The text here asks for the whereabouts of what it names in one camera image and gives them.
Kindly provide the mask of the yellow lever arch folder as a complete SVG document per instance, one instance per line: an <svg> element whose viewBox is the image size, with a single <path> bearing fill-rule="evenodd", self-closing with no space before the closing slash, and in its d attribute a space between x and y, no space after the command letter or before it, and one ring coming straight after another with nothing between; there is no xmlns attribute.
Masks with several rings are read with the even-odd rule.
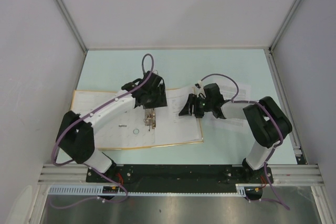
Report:
<svg viewBox="0 0 336 224"><path fill-rule="evenodd" d="M95 135L95 146L101 150L131 150L155 146L154 130L145 126L144 109L137 107L117 116Z"/></svg>

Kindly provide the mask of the white printed paper sheets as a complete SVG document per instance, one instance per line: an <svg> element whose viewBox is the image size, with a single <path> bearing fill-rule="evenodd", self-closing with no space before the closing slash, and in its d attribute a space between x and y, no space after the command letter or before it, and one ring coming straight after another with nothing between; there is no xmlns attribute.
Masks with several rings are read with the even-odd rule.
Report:
<svg viewBox="0 0 336 224"><path fill-rule="evenodd" d="M179 116L191 93L191 86L166 91L167 106L155 109L155 146L203 142L200 121L190 115Z"/></svg>

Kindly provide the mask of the metal lever arch mechanism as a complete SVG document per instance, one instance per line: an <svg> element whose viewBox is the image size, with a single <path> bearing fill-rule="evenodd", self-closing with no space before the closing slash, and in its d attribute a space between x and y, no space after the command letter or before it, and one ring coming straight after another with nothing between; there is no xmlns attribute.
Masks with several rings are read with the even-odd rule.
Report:
<svg viewBox="0 0 336 224"><path fill-rule="evenodd" d="M145 109L144 110L144 120L145 126L149 128L149 132L154 130L156 127L156 113L155 109Z"/></svg>

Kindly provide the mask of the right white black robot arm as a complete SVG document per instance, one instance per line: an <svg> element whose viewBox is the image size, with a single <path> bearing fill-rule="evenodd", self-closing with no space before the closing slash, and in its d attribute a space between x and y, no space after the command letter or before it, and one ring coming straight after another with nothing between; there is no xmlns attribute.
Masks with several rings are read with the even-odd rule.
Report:
<svg viewBox="0 0 336 224"><path fill-rule="evenodd" d="M272 97L259 101L224 99L216 83L196 87L197 94L190 93L179 116L195 116L197 119L211 113L221 120L244 120L248 123L255 143L248 156L243 159L239 178L254 183L267 171L267 163L275 149L282 145L292 132L292 124Z"/></svg>

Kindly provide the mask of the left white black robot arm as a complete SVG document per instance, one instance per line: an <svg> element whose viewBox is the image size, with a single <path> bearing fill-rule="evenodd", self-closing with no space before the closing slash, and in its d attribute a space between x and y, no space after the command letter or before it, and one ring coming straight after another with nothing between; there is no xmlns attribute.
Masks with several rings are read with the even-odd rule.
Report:
<svg viewBox="0 0 336 224"><path fill-rule="evenodd" d="M128 82L109 101L81 115L67 112L61 122L52 151L54 165L75 162L97 171L105 182L115 178L115 162L95 146L95 135L109 122L137 107L155 109L167 106L164 79L148 71L143 78Z"/></svg>

